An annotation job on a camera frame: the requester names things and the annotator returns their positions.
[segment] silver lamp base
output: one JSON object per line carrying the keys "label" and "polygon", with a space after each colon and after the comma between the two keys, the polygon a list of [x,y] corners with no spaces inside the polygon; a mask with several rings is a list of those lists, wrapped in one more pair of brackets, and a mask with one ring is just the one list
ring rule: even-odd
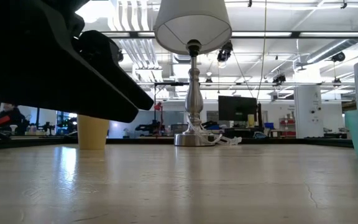
{"label": "silver lamp base", "polygon": [[[208,134],[203,135],[205,139],[208,139]],[[212,143],[205,143],[195,134],[176,134],[175,135],[175,146],[214,146]]]}

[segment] cable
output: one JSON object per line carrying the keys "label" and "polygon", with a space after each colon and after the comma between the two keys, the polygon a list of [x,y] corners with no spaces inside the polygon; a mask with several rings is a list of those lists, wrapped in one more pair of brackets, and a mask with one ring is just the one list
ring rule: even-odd
{"label": "cable", "polygon": [[242,78],[244,79],[244,82],[246,83],[247,88],[248,88],[249,92],[251,93],[251,97],[254,97],[253,94],[252,94],[251,89],[250,89],[249,86],[248,86],[248,83],[247,83],[247,81],[246,81],[246,78],[245,78],[244,74],[242,73],[242,70],[241,70],[239,61],[237,60],[237,57],[236,57],[236,53],[234,53],[234,49],[233,49],[233,55],[234,55],[234,58],[236,59],[237,66],[239,67],[239,70],[240,70],[240,72],[241,72]]}
{"label": "cable", "polygon": [[207,72],[210,72],[210,71],[211,71],[211,67],[212,67],[212,64],[214,63],[214,61],[215,61],[215,59],[211,61],[211,64],[209,65],[209,68],[208,68]]}
{"label": "cable", "polygon": [[[223,144],[223,145],[227,145],[227,146],[232,146],[232,145],[239,144],[242,141],[241,137],[238,137],[238,138],[234,137],[233,139],[229,139],[229,138],[224,137],[222,134],[220,134],[214,141],[210,142],[206,138],[204,138],[204,136],[191,123],[190,115],[187,117],[187,123],[190,125],[190,127],[193,129],[193,131],[197,134],[197,136],[200,137],[200,139],[207,144]],[[205,131],[205,129],[202,125],[200,126],[200,128],[202,131]]]}
{"label": "cable", "polygon": [[260,86],[262,84],[262,80],[264,78],[264,64],[265,64],[265,51],[266,51],[266,25],[267,25],[267,0],[265,0],[265,33],[264,33],[264,51],[262,52],[262,71],[260,72],[260,82],[258,87],[258,95],[256,96],[256,100],[258,100]]}

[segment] desk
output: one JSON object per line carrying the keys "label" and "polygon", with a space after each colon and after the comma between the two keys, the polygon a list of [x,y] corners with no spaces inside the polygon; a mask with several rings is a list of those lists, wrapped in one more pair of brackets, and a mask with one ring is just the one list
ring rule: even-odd
{"label": "desk", "polygon": [[254,133],[257,131],[263,132],[260,128],[225,128],[223,129],[223,136],[227,138],[242,137],[242,138],[253,138]]}
{"label": "desk", "polygon": [[358,223],[358,159],[288,144],[2,149],[0,223]]}
{"label": "desk", "polygon": [[141,136],[139,139],[173,139],[174,136]]}
{"label": "desk", "polygon": [[277,133],[277,138],[281,138],[282,137],[282,133],[291,133],[292,135],[283,135],[283,138],[296,138],[296,135],[293,135],[293,131],[289,131],[289,130],[278,130],[278,129],[273,129],[273,130],[269,130],[269,136],[271,138],[274,138],[273,133]]}

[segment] ceiling light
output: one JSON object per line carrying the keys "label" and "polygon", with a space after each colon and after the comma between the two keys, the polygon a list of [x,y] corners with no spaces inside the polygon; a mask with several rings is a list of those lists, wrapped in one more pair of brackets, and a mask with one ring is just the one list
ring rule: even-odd
{"label": "ceiling light", "polygon": [[226,62],[218,62],[219,68],[226,68]]}
{"label": "ceiling light", "polygon": [[153,32],[139,32],[137,35],[139,37],[154,37]]}
{"label": "ceiling light", "polygon": [[128,32],[105,32],[103,33],[106,37],[129,37],[129,33]]}
{"label": "ceiling light", "polygon": [[300,37],[358,37],[358,32],[302,32]]}
{"label": "ceiling light", "polygon": [[291,32],[233,32],[232,37],[289,37]]}

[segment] fluorescent light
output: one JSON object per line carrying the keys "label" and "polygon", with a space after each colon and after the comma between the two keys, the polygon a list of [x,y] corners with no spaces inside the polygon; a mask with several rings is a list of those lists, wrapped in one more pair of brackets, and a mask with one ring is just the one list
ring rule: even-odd
{"label": "fluorescent light", "polygon": [[150,83],[150,82],[141,82],[141,83],[136,83],[138,85],[146,85],[146,86],[149,86],[149,85],[154,85],[154,83]]}
{"label": "fluorescent light", "polygon": [[358,37],[358,32],[302,32],[300,37]]}
{"label": "fluorescent light", "polygon": [[[266,37],[289,37],[291,32],[266,32]],[[264,37],[264,32],[233,32],[232,37]]]}
{"label": "fluorescent light", "polygon": [[139,37],[154,37],[154,32],[139,32],[137,35]]}
{"label": "fluorescent light", "polygon": [[106,37],[129,37],[128,32],[105,32]]}

